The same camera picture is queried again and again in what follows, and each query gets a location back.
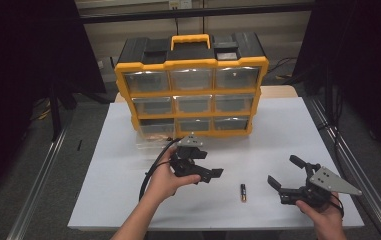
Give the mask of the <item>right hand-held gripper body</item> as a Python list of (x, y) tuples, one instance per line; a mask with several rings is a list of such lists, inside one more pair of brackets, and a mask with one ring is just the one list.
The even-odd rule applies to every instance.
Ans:
[(333, 192), (360, 196), (362, 191), (319, 164), (296, 163), (304, 169), (307, 178), (304, 186), (298, 189), (283, 188), (278, 184), (278, 195), (282, 204), (295, 205), (302, 200), (310, 207), (320, 208), (331, 200)]

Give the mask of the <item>black horizontal bar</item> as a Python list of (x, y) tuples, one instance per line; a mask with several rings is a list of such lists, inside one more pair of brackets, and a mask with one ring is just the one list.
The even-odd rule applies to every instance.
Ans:
[(209, 17), (209, 16), (300, 12), (300, 11), (310, 11), (316, 7), (317, 7), (317, 4), (315, 2), (303, 2), (303, 3), (286, 3), (286, 4), (238, 6), (238, 7), (162, 10), (162, 11), (121, 13), (121, 14), (109, 13), (109, 14), (83, 15), (78, 19), (78, 21), (82, 24), (98, 24), (98, 23), (111, 23), (111, 22), (163, 20), (163, 19), (179, 19), (179, 18), (194, 18), (194, 17)]

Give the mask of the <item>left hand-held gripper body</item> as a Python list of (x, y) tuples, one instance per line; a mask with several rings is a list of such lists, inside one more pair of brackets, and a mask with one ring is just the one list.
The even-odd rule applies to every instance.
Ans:
[(185, 137), (174, 139), (172, 145), (175, 147), (175, 153), (170, 158), (170, 165), (174, 174), (177, 177), (197, 174), (201, 177), (200, 181), (204, 182), (204, 173), (210, 169), (196, 165), (195, 159), (191, 158), (193, 150), (201, 150), (203, 142), (194, 133), (191, 133)]

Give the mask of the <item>white wall socket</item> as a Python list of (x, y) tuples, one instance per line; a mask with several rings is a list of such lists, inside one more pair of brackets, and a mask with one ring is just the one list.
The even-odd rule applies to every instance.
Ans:
[(170, 10), (191, 9), (192, 0), (169, 0)]

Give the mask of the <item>person's right hand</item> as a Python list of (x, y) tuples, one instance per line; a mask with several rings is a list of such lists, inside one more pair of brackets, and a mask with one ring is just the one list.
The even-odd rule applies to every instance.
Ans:
[(333, 192), (330, 200), (329, 205), (322, 211), (312, 208), (302, 200), (297, 200), (296, 206), (313, 221), (316, 230), (326, 232), (341, 229), (342, 214), (336, 208), (340, 206), (338, 193)]

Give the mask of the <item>clear plastic pulled-out drawer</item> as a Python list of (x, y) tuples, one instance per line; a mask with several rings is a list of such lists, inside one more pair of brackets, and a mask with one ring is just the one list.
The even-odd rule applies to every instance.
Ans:
[[(164, 147), (175, 138), (175, 122), (172, 118), (143, 119), (140, 121), (138, 134), (136, 145), (139, 149)], [(169, 141), (147, 141), (144, 136), (148, 134), (166, 134), (173, 138)]]

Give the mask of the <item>black curtain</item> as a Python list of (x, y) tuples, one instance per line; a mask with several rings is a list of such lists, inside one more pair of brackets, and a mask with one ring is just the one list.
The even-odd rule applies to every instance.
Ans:
[(381, 0), (313, 0), (293, 74), (328, 75), (381, 140)]
[(75, 0), (0, 0), (0, 177), (31, 122), (34, 102), (105, 86)]

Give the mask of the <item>metal floor rail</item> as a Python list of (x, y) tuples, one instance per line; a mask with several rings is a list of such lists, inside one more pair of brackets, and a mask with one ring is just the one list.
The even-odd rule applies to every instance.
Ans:
[(318, 98), (309, 99), (308, 102), (313, 107), (315, 115), (319, 118), (318, 127), (327, 132), (328, 137), (335, 147), (334, 156), (338, 163), (343, 163), (353, 176), (357, 185), (363, 192), (363, 196), (369, 203), (374, 216), (381, 225), (381, 195), (368, 179), (365, 171), (356, 159), (353, 152), (347, 145), (344, 137), (340, 134), (336, 126), (331, 125), (331, 121), (326, 117), (325, 107)]
[(48, 153), (43, 161), (43, 164), (37, 174), (33, 186), (23, 204), (19, 215), (17, 216), (6, 240), (23, 240), (27, 232), (28, 226), (32, 220), (35, 209), (38, 205), (39, 198), (46, 185), (46, 181), (52, 169), (52, 166), (59, 154), (59, 151), (64, 142), (67, 129), (63, 129), (55, 140), (51, 143)]

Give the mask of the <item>yellow and black drawer cabinet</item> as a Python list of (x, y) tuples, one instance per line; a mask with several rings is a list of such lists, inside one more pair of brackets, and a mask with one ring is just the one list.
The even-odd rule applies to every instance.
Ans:
[[(253, 32), (233, 33), (228, 36), (209, 34), (176, 35), (164, 39), (147, 37), (126, 41), (114, 71), (120, 93), (128, 93), (124, 75), (136, 71), (169, 71), (182, 68), (220, 68), (253, 66), (260, 69), (258, 88), (269, 67), (268, 58), (258, 36)], [(252, 132), (253, 118), (257, 113), (260, 93), (257, 92), (255, 111), (247, 132), (175, 132), (175, 137), (194, 133), (198, 136), (245, 136)], [(139, 124), (131, 102), (127, 102), (131, 122), (138, 132)]]

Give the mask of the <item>heap of copper batteries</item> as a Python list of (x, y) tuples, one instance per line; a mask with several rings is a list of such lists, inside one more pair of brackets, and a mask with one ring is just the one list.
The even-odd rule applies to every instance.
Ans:
[(169, 141), (173, 137), (166, 134), (148, 134), (148, 135), (145, 135), (144, 138), (147, 141)]

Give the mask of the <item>grid of clear cabinet drawers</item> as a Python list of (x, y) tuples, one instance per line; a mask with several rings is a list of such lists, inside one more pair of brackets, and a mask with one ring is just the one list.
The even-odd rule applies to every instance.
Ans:
[(260, 69), (253, 66), (136, 71), (124, 75), (144, 133), (247, 132)]

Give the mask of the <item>black metal stand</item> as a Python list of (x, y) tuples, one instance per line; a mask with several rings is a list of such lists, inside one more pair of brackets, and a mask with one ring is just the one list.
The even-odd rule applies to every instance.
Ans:
[(77, 106), (72, 85), (68, 82), (53, 81), (49, 87), (49, 100), (53, 124), (52, 141), (55, 141), (62, 131), (59, 105), (62, 104), (66, 110), (74, 110)]

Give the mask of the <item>person's left hand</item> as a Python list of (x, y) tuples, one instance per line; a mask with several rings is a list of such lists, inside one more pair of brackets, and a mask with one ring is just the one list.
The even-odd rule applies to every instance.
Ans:
[(178, 188), (198, 183), (201, 177), (197, 174), (177, 177), (171, 170), (170, 157), (175, 153), (174, 148), (169, 148), (156, 165), (155, 171), (149, 181), (143, 200), (160, 204), (165, 199), (173, 196)]

